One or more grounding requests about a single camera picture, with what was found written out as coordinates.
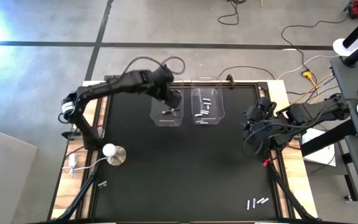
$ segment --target clear plastic container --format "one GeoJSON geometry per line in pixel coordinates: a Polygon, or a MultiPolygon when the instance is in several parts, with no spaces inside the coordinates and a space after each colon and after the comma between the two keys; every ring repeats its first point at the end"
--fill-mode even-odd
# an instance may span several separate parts
{"type": "Polygon", "coordinates": [[[153,119],[157,126],[167,126],[167,127],[177,127],[181,125],[181,121],[184,115],[183,109],[183,101],[185,99],[184,92],[185,92],[185,82],[180,79],[176,78],[174,83],[171,85],[171,90],[180,91],[181,93],[181,102],[178,106],[177,111],[173,111],[169,114],[163,114],[163,111],[168,111],[171,108],[166,104],[162,103],[160,100],[156,100],[152,98],[152,109],[150,112],[150,117],[153,119]]]}
{"type": "Polygon", "coordinates": [[[217,77],[191,79],[191,112],[196,124],[218,124],[222,120],[225,112],[221,80],[217,77]]]}

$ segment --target transparent bin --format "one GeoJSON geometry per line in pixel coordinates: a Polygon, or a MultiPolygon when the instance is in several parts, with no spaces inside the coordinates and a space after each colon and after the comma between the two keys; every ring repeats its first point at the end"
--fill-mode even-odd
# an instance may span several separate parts
{"type": "Polygon", "coordinates": [[[153,119],[154,123],[157,126],[167,126],[167,127],[177,127],[181,125],[181,121],[183,119],[184,109],[183,109],[183,101],[185,99],[185,83],[182,79],[176,78],[173,84],[170,86],[171,90],[180,91],[181,93],[181,102],[178,106],[178,111],[174,111],[170,114],[163,114],[163,111],[167,111],[171,109],[166,104],[162,103],[160,100],[156,100],[152,98],[152,109],[150,112],[150,117],[153,119]]]}
{"type": "Polygon", "coordinates": [[[218,77],[193,77],[191,79],[191,112],[196,124],[218,124],[222,120],[225,112],[222,81],[218,77]],[[208,111],[208,114],[202,114],[201,110],[208,111]]]}

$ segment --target red clip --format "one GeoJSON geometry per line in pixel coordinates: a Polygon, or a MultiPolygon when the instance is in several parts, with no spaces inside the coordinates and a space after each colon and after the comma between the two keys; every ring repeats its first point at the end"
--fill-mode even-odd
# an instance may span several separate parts
{"type": "Polygon", "coordinates": [[[266,159],[264,162],[264,166],[267,166],[267,164],[269,164],[269,162],[270,162],[270,158],[266,159]]]}

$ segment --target concrete floor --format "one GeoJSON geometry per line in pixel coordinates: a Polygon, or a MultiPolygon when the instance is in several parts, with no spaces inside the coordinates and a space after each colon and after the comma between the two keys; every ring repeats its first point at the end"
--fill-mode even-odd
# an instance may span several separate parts
{"type": "MultiPolygon", "coordinates": [[[[0,40],[95,42],[107,3],[108,0],[0,0],[0,40]]],[[[313,25],[318,20],[340,21],[345,17],[342,9],[346,4],[347,0],[264,0],[261,9],[259,1],[249,0],[239,6],[240,24],[224,26],[216,19],[232,13],[226,0],[115,0],[103,42],[286,45],[280,37],[285,26],[313,25]]],[[[356,25],[358,21],[348,19],[313,29],[288,29],[285,37],[295,45],[331,45],[356,25]]],[[[66,142],[60,133],[69,128],[57,121],[60,100],[81,85],[92,52],[93,47],[0,46],[0,131],[40,148],[15,223],[39,222],[47,217],[65,151],[66,142]]],[[[186,61],[183,79],[217,75],[235,65],[262,67],[278,77],[301,65],[300,54],[292,50],[102,47],[91,79],[120,74],[130,60],[140,55],[157,60],[172,55],[183,58],[186,61]]],[[[334,52],[305,51],[305,59],[315,55],[334,52]]],[[[168,65],[173,70],[181,69],[176,62],[168,65]]],[[[330,74],[329,60],[325,58],[310,62],[308,67],[318,79],[330,74]]],[[[155,65],[139,61],[133,68],[155,68],[155,65]]],[[[228,73],[242,80],[270,78],[263,71],[248,68],[228,73]]],[[[287,91],[304,92],[311,87],[297,72],[283,79],[287,91]]],[[[336,85],[334,80],[326,88],[336,85]]],[[[327,91],[323,96],[337,91],[327,91]]],[[[290,101],[297,99],[295,95],[288,97],[290,101]]],[[[332,128],[336,124],[325,126],[332,128]]],[[[313,175],[310,182],[320,218],[358,223],[358,202],[347,204],[342,200],[348,194],[342,176],[313,175]]]]}

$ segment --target wooden table frame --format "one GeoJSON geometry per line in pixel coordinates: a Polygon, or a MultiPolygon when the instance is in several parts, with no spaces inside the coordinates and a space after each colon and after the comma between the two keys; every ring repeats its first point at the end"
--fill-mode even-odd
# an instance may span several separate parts
{"type": "MultiPolygon", "coordinates": [[[[88,85],[94,85],[97,83],[100,83],[102,81],[85,81],[83,83],[83,86],[88,85]]],[[[247,83],[256,83],[256,82],[265,82],[268,85],[268,92],[270,95],[271,101],[274,101],[277,103],[276,111],[281,110],[289,105],[287,93],[285,89],[284,82],[282,80],[237,80],[238,82],[247,82],[247,83]]],[[[108,98],[104,97],[100,101],[99,105],[99,116],[97,120],[95,120],[95,111],[97,108],[97,100],[90,101],[88,105],[86,106],[84,117],[89,122],[89,124],[96,125],[97,127],[100,127],[104,123],[104,115],[106,111],[106,103],[108,98]]],[[[73,141],[70,141],[67,147],[67,154],[74,151],[75,149],[78,149],[83,145],[82,139],[76,139],[73,141]]],[[[299,147],[299,143],[296,141],[292,141],[290,143],[293,147],[299,147]]],[[[78,155],[78,167],[85,166],[85,160],[87,158],[88,151],[85,149],[80,149],[76,152],[78,155]]],[[[96,160],[98,152],[94,151],[90,155],[91,162],[96,160]]],[[[308,176],[306,173],[305,163],[303,162],[302,153],[298,149],[292,149],[292,148],[285,148],[282,152],[283,157],[283,165],[285,166],[285,172],[287,174],[287,181],[288,185],[290,187],[290,190],[294,194],[294,196],[299,200],[301,205],[306,209],[306,211],[311,214],[314,217],[317,217],[316,208],[314,205],[313,196],[311,193],[310,185],[308,176]]],[[[279,171],[280,166],[278,165],[278,161],[275,160],[275,167],[279,171]]],[[[68,165],[68,160],[64,162],[63,166],[68,165]]],[[[53,200],[53,210],[50,212],[50,218],[57,218],[59,217],[65,209],[71,204],[72,200],[75,198],[75,195],[79,192],[83,179],[87,178],[87,176],[84,176],[83,170],[77,171],[74,174],[74,178],[71,178],[68,175],[68,170],[63,170],[60,176],[60,180],[58,182],[57,191],[56,191],[56,197],[53,200]]],[[[291,211],[288,211],[287,207],[287,199],[281,190],[281,188],[278,187],[278,195],[280,197],[280,205],[282,208],[282,217],[288,218],[289,213],[291,211]]],[[[91,203],[91,193],[93,188],[90,187],[87,191],[83,206],[81,206],[82,213],[79,217],[76,216],[76,213],[73,214],[71,218],[87,218],[88,217],[88,211],[91,203]]],[[[299,215],[295,211],[295,216],[297,218],[300,218],[299,215]]]]}

